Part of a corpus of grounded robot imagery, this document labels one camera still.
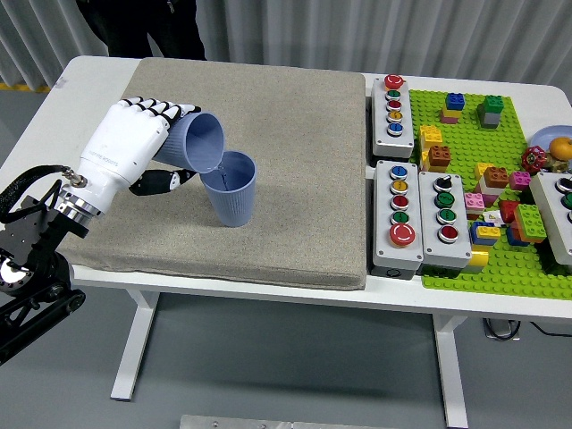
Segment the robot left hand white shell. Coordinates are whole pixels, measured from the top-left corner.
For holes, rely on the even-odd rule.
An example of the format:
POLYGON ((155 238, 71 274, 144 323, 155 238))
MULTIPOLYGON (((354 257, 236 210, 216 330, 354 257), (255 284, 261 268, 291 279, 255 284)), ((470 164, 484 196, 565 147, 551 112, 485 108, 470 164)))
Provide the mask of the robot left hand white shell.
POLYGON ((154 98, 124 98, 113 104, 84 148, 77 174, 85 179, 72 195, 106 213, 117 192, 145 171, 170 128, 200 108, 154 98))

